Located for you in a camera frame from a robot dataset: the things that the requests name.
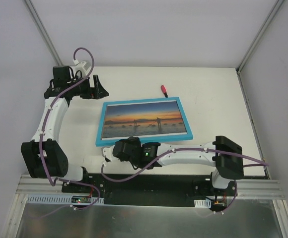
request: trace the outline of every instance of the framed photo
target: framed photo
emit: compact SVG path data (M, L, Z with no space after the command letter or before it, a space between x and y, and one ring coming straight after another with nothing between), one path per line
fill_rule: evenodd
M178 97L104 103L96 146L130 136L141 143L193 139Z

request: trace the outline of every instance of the gray wall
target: gray wall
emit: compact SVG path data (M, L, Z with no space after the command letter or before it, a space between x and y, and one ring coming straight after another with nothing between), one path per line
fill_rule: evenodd
M241 74L263 154L288 202L288 0Z
M43 111L54 62L21 0L0 0L0 235L20 175L20 145Z
M33 0L64 64L237 67L276 0Z

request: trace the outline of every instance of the red marker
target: red marker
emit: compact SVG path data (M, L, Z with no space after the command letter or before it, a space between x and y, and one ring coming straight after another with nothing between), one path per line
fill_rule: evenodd
M168 98L167 91L166 91L166 88L164 87L164 85L162 85L160 88L162 90L162 93L165 95L165 98Z

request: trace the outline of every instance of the cable connector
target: cable connector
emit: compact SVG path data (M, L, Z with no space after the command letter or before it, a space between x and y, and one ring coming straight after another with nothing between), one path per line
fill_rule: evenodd
M74 65L78 65L79 61L77 59L73 59L73 63L74 63Z

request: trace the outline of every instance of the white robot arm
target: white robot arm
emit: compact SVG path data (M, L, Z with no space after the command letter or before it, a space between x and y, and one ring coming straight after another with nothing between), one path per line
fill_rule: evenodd
M219 155L209 150L226 149L242 154L242 148L224 136L217 136L215 142L202 143L198 146L170 145L165 143L139 144L137 137L130 137L116 142L114 146L102 148L107 162L129 161L132 165L143 168L159 157L149 169L174 164L200 164L215 167L211 180L214 188L226 189L231 180L243 178L243 161L233 156Z
M78 87L64 93L53 103L59 94L78 83L90 72L91 64L89 62L75 63L77 65L74 69L69 66L53 68L54 79L50 81L50 86L44 94L45 108L38 129L30 142L24 142L21 145L21 153L29 174L33 178L46 178L39 152L41 135L43 135L43 156L51 177L81 181L83 176L87 175L87 171L83 167L68 163L66 155L60 148L58 139L61 124L74 96L80 96L84 99L100 99L109 96L109 93L100 84L98 76L94 75L94 88L90 87L88 78L79 84Z

